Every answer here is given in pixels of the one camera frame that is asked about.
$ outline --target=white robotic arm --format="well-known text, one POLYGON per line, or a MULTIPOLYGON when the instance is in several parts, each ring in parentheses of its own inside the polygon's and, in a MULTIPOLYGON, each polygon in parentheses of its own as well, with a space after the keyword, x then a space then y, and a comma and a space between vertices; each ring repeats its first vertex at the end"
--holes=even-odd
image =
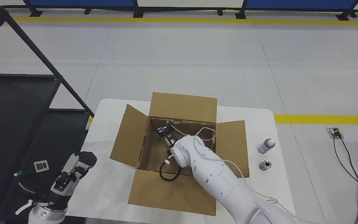
POLYGON ((296 223, 291 214, 256 195, 198 136, 184 136, 170 147, 170 152, 182 168, 192 168, 194 178, 236 223, 296 223))
MULTIPOLYGON (((67 204, 79 181, 93 168, 97 157, 92 152, 72 154, 61 174, 53 183, 46 202, 36 203, 29 213, 29 224, 59 224, 65 219, 67 204)), ((30 207, 32 201, 22 206, 16 214, 30 207)))

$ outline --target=silver can lid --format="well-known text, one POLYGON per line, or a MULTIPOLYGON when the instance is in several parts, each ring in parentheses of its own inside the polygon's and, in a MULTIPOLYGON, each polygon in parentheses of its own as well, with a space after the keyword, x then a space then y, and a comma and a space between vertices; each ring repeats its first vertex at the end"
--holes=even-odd
POLYGON ((268 145, 268 146, 274 146, 274 145, 275 145, 275 141, 272 140, 271 138, 269 138, 269 139, 267 140, 267 145, 268 145))

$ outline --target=blue wall panel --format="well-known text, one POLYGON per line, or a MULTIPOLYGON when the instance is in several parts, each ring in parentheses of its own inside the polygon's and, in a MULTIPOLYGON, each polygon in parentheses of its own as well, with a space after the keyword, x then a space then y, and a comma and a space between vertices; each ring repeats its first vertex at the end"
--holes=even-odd
POLYGON ((79 6, 81 0, 30 0, 34 6, 79 6))
POLYGON ((133 6, 133 0, 30 0, 34 6, 133 6))
POLYGON ((81 0, 83 6, 133 6, 133 0, 81 0))
POLYGON ((289 8, 313 10, 341 10, 349 8, 354 0, 248 0, 248 8, 289 8))

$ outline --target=white table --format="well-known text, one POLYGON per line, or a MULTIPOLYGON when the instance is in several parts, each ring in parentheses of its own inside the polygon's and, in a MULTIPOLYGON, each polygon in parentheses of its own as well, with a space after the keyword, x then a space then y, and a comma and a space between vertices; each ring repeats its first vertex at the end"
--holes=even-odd
MULTIPOLYGON (((79 182, 67 215, 142 223, 234 223, 219 203, 216 216, 128 204, 135 169, 109 159, 127 104, 144 114, 149 113, 150 102, 114 99, 100 102, 82 147, 83 151, 91 151, 97 156, 97 164, 79 182)), ((274 115, 266 109, 218 106, 218 123, 234 120, 246 122, 249 184, 261 194, 277 198, 294 213, 274 115), (262 155, 257 146, 266 138, 274 139, 276 146, 262 155), (261 171, 258 164, 265 159, 272 162, 272 168, 261 171)))

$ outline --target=gray floor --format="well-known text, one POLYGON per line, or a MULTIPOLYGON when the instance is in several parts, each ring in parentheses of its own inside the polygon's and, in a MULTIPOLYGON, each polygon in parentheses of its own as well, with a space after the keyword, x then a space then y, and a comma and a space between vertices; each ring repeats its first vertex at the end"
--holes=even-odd
MULTIPOLYGON (((44 16, 81 16, 71 13, 47 10, 44 16)), ((90 16, 104 15, 131 16, 90 16)), ((312 14, 280 18, 334 19, 312 14)), ((150 101, 158 91, 211 96, 219 105, 266 108, 274 114, 358 113, 357 26, 20 25, 94 111, 104 98, 150 101)), ((10 27, 0 28, 0 49, 1 73, 49 73, 10 27)), ((63 88, 52 106, 81 108, 63 88)), ((339 127, 357 165, 358 127, 339 127)), ((336 160, 325 125, 278 124, 277 130, 297 215, 319 223, 353 223, 357 183, 336 160)), ((348 164, 340 144, 337 149, 348 164)))

